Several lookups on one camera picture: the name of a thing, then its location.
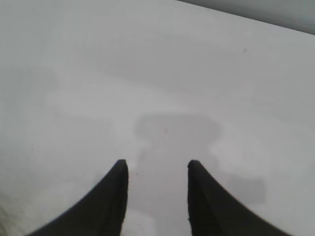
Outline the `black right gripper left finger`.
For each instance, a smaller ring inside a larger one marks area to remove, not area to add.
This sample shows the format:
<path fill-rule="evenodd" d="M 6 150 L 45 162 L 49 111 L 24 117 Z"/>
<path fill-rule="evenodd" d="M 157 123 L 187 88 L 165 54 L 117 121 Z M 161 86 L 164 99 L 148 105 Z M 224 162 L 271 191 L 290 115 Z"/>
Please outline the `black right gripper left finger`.
<path fill-rule="evenodd" d="M 119 236 L 126 215 L 128 167 L 118 160 L 79 202 L 31 236 Z"/>

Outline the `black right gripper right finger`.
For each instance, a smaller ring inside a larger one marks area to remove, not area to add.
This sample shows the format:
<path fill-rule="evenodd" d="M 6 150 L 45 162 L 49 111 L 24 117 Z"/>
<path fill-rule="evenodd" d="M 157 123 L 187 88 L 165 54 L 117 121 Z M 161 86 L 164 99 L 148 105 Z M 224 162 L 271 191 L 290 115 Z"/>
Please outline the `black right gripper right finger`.
<path fill-rule="evenodd" d="M 188 164 L 188 212 L 193 236 L 287 236 L 226 191 L 198 161 Z"/>

